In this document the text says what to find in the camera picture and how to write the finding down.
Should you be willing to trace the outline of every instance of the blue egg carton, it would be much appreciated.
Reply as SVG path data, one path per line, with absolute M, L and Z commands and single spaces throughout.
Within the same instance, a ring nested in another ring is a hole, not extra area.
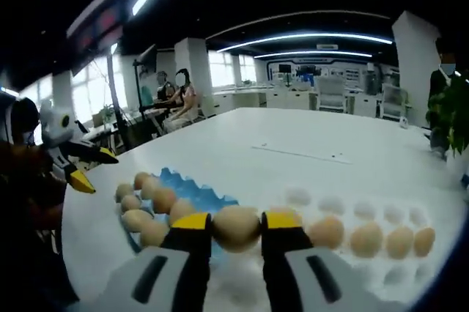
M 169 168 L 161 169 L 159 180 L 162 186 L 169 187 L 174 190 L 178 199 L 186 198 L 189 200 L 197 212 L 208 212 L 211 215 L 214 215 L 223 207 L 239 204 L 237 199 L 227 195 L 218 197 L 210 186 L 202 185 L 199 187 L 192 178 L 182 178 L 179 172 L 171 172 Z M 140 190 L 136 190 L 135 195 L 141 199 Z M 168 215 L 153 212 L 152 200 L 141 199 L 140 209 L 150 213 L 154 220 L 159 220 L 169 224 Z M 128 237 L 130 239 L 130 245 L 135 250 L 135 252 L 139 252 L 141 250 L 140 233 L 131 233 L 129 231 L 126 232 L 128 233 Z M 213 263 L 214 261 L 220 261 L 223 255 L 224 250 L 216 243 L 215 240 L 212 240 L 211 262 Z

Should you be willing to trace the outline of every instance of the white table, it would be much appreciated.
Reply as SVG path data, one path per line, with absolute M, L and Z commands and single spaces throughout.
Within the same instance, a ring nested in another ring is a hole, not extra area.
M 466 206 L 428 143 L 419 129 L 404 130 L 381 119 L 267 108 L 237 109 L 165 135 L 120 155 L 119 164 L 88 172 L 96 194 L 67 188 L 62 241 L 71 284 L 82 300 L 96 297 L 111 272 L 134 257 L 115 213 L 114 191 L 119 183 L 132 182 L 137 171 L 158 173 L 165 166 L 260 209 L 283 203 L 286 185 L 313 194 L 421 201 L 437 229 L 432 257 L 440 266 L 459 234 Z M 261 144 L 341 152 L 352 164 L 252 148 Z

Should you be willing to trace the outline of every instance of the egg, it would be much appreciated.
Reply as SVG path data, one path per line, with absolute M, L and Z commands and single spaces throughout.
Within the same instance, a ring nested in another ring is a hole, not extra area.
M 412 248 L 413 231 L 402 226 L 393 230 L 386 238 L 386 250 L 392 259 L 403 259 Z
M 296 212 L 293 208 L 287 207 L 287 206 L 280 206 L 280 207 L 271 207 L 269 209 L 269 212 L 274 212 L 274 213 L 284 213 L 287 215 L 291 215 L 297 222 L 299 226 L 303 225 L 303 219 L 300 216 L 298 212 Z
M 132 233 L 139 233 L 142 225 L 151 219 L 153 219 L 153 216 L 141 209 L 129 209 L 122 216 L 124 227 Z
M 127 212 L 130 209 L 139 209 L 140 206 L 140 198 L 134 195 L 125 195 L 120 203 L 120 208 L 123 212 Z
M 160 180 L 156 177 L 147 177 L 141 186 L 140 196 L 144 200 L 150 200 L 153 198 L 153 194 L 156 189 L 160 187 Z
M 413 242 L 413 250 L 417 257 L 425 257 L 429 254 L 435 242 L 435 230 L 433 228 L 425 228 L 417 232 Z
M 376 256 L 383 243 L 383 231 L 375 222 L 356 229 L 350 237 L 350 247 L 357 257 L 370 259 Z
M 133 180 L 133 188 L 135 190 L 140 190 L 147 177 L 150 177 L 150 175 L 145 171 L 137 173 L 137 175 L 135 175 L 135 179 Z
M 196 209 L 189 200 L 180 198 L 171 207 L 171 211 L 169 212 L 169 225 L 172 226 L 176 220 L 187 215 L 192 215 L 195 212 Z
M 225 250 L 240 253 L 255 246 L 261 226 L 252 207 L 227 206 L 213 216 L 213 238 Z
M 344 224 L 337 217 L 329 215 L 310 226 L 306 234 L 314 246 L 325 246 L 333 250 L 342 244 Z
M 165 236 L 169 232 L 166 223 L 158 220 L 148 220 L 143 223 L 140 231 L 140 245 L 143 248 L 148 246 L 161 246 Z
M 177 201 L 176 193 L 169 187 L 158 187 L 153 190 L 153 211 L 169 214 Z
M 126 195 L 133 195 L 133 186 L 130 184 L 119 184 L 116 189 L 116 202 L 119 204 Z

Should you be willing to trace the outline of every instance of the woman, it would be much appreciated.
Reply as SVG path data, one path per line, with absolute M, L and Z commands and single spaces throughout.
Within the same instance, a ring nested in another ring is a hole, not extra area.
M 176 85 L 179 89 L 166 103 L 174 103 L 180 97 L 184 106 L 164 121 L 168 133 L 191 124 L 198 115 L 196 90 L 192 86 L 187 69 L 181 69 L 176 73 Z

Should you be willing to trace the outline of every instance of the white egg carton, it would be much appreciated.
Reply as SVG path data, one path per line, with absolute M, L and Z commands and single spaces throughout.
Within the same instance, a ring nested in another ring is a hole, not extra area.
M 404 259 L 392 259 L 385 249 L 386 237 L 394 229 L 407 226 L 414 235 L 423 228 L 432 227 L 428 211 L 421 204 L 390 198 L 387 201 L 376 197 L 340 198 L 338 196 L 315 196 L 307 201 L 306 192 L 289 190 L 286 205 L 303 217 L 303 226 L 335 215 L 344 224 L 344 240 L 334 250 L 358 273 L 362 284 L 383 300 L 409 302 L 416 298 L 417 291 L 428 284 L 434 274 L 432 252 L 427 257 L 417 257 L 413 248 Z M 375 221 L 383 231 L 383 243 L 377 255 L 362 259 L 350 248 L 350 236 L 358 227 Z

